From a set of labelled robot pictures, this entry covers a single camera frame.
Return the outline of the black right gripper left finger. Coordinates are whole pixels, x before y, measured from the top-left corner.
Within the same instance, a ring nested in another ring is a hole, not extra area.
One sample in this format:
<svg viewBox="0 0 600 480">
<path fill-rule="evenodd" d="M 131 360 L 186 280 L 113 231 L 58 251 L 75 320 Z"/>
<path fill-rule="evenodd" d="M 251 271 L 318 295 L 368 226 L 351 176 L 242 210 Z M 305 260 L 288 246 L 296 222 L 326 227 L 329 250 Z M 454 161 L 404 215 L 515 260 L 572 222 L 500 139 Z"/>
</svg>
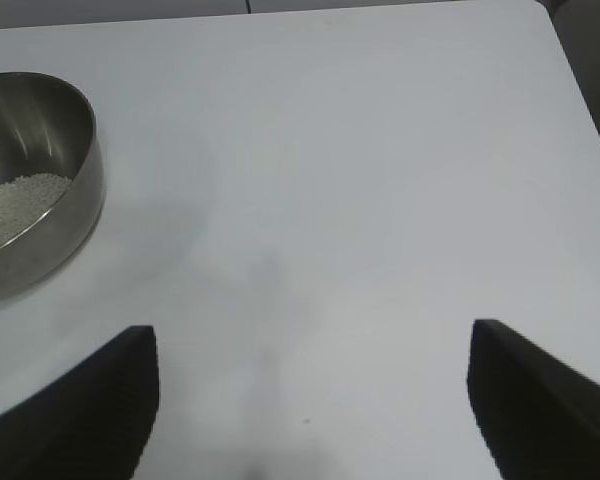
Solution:
<svg viewBox="0 0 600 480">
<path fill-rule="evenodd" d="M 155 331 L 131 326 L 0 414 L 0 479 L 130 479 L 158 409 Z"/>
</svg>

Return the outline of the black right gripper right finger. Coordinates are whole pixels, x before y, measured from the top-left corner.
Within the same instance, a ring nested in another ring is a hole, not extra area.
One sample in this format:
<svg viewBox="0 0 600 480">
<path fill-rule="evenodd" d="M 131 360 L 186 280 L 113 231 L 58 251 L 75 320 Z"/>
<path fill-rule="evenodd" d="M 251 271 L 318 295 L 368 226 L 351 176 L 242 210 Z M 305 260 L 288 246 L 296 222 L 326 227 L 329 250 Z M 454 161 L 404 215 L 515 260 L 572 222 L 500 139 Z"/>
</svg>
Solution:
<svg viewBox="0 0 600 480">
<path fill-rule="evenodd" d="M 471 332 L 467 393 L 504 479 L 600 479 L 600 385 L 499 320 Z"/>
</svg>

